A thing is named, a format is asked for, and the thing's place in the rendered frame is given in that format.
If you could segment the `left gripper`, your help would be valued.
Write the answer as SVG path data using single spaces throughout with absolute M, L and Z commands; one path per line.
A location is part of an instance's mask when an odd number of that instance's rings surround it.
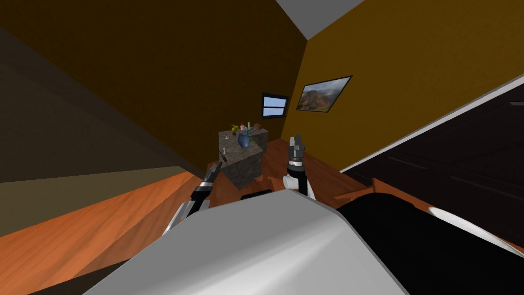
M 214 181 L 221 171 L 222 165 L 223 162 L 220 161 L 219 163 L 213 164 L 211 166 L 202 180 L 202 186 L 213 186 Z

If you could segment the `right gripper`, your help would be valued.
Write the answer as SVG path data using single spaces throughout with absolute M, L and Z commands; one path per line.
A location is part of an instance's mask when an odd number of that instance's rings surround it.
M 290 137 L 290 143 L 288 146 L 288 159 L 289 162 L 303 162 L 305 146 L 302 145 L 301 136 L 296 135 L 295 138 Z

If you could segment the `grey stone counter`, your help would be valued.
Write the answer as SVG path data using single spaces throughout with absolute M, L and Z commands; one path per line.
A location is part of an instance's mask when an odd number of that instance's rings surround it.
M 248 132 L 248 148 L 244 149 L 238 142 L 240 132 L 232 130 L 218 133 L 219 161 L 221 171 L 233 185 L 242 190 L 261 175 L 262 157 L 267 151 L 268 131 L 252 128 Z

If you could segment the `black framed window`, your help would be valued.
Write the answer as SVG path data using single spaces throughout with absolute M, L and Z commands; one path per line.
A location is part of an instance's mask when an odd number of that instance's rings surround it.
M 261 118 L 283 118 L 286 117 L 290 98 L 288 96 L 262 93 L 261 94 Z

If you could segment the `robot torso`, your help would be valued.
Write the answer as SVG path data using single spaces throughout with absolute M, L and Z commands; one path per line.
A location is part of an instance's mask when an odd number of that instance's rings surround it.
M 197 212 L 84 295 L 409 295 L 335 209 L 281 190 Z

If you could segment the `black cabinet with pale edge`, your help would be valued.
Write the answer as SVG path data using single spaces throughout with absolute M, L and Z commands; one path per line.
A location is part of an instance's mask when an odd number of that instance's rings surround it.
M 524 248 L 524 74 L 345 174 L 384 182 Z

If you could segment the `landscape picture in dark frame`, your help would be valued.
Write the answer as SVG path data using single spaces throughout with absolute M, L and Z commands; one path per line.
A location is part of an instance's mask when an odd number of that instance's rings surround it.
M 328 113 L 353 76 L 305 85 L 296 110 Z

